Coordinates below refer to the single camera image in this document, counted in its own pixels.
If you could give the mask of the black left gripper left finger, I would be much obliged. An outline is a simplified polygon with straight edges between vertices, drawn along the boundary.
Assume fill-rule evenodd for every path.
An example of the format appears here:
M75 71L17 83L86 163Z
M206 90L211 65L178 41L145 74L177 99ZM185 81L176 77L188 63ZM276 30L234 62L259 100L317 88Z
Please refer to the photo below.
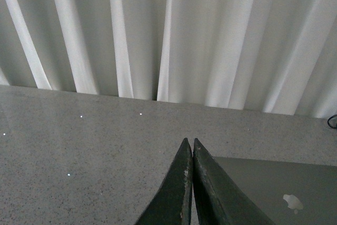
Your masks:
M193 156L184 138L154 198L136 224L190 224Z

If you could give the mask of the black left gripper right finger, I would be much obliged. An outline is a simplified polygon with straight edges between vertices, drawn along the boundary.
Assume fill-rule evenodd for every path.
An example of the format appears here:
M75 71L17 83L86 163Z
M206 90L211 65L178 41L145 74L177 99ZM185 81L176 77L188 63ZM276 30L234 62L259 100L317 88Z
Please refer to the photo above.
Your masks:
M274 224L194 140L193 189L199 224Z

